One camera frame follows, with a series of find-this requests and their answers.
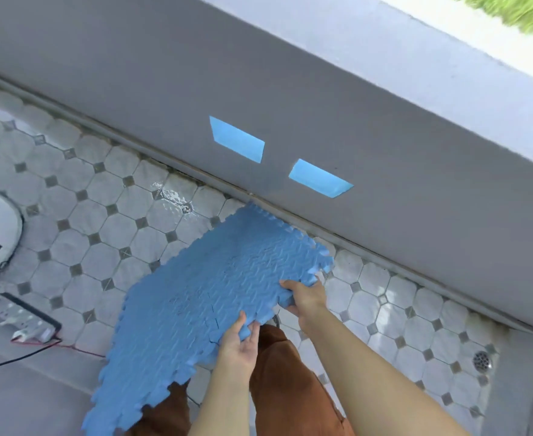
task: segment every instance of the brown pants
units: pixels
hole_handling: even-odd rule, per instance
[[[143,418],[128,436],[186,436],[190,431],[187,384],[173,383],[170,396]],[[258,359],[250,378],[258,436],[354,436],[317,376],[302,362],[284,332],[261,327]]]

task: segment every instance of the gray wall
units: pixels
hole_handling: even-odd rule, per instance
[[[532,163],[209,5],[0,0],[0,74],[533,324]],[[293,183],[299,157],[355,186]]]
[[[0,436],[81,436],[90,408],[85,393],[19,363],[0,367]]]

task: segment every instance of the blue foam mat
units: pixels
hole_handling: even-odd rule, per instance
[[[82,425],[87,436],[128,430],[144,405],[168,397],[173,381],[183,384],[194,364],[216,358],[240,310],[247,325],[264,324],[277,303],[293,303],[279,279],[311,285],[332,264],[324,246],[256,205],[228,217],[129,290]],[[245,325],[241,339],[249,333]]]

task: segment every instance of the electrical outlet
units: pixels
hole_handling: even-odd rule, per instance
[[[10,320],[18,329],[12,339],[48,342],[59,332],[62,325],[55,319],[30,306],[10,293],[0,293],[0,318]]]

